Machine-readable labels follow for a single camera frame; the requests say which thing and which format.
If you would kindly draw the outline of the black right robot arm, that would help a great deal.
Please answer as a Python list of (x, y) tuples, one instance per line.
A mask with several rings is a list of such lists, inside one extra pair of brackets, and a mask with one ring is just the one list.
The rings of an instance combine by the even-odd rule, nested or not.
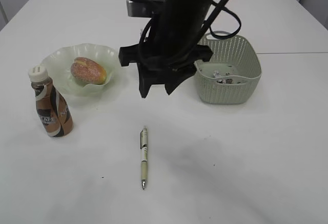
[(197, 60), (210, 60), (212, 50), (199, 41), (228, 1), (127, 0), (128, 16), (149, 18), (139, 42), (119, 50), (123, 67), (137, 64), (142, 98), (153, 85), (172, 93), (195, 74)]

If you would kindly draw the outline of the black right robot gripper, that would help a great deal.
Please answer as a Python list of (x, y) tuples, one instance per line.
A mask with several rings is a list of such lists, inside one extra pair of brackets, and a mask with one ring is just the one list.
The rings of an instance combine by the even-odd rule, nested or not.
[(170, 95), (181, 83), (196, 73), (196, 61), (208, 62), (212, 55), (209, 46), (196, 45), (183, 57), (169, 59), (163, 55), (150, 55), (150, 49), (140, 51), (139, 45), (136, 44), (121, 47), (119, 61), (123, 67), (131, 63), (137, 64), (139, 92), (142, 98), (146, 98), (152, 85), (165, 85), (166, 93)]

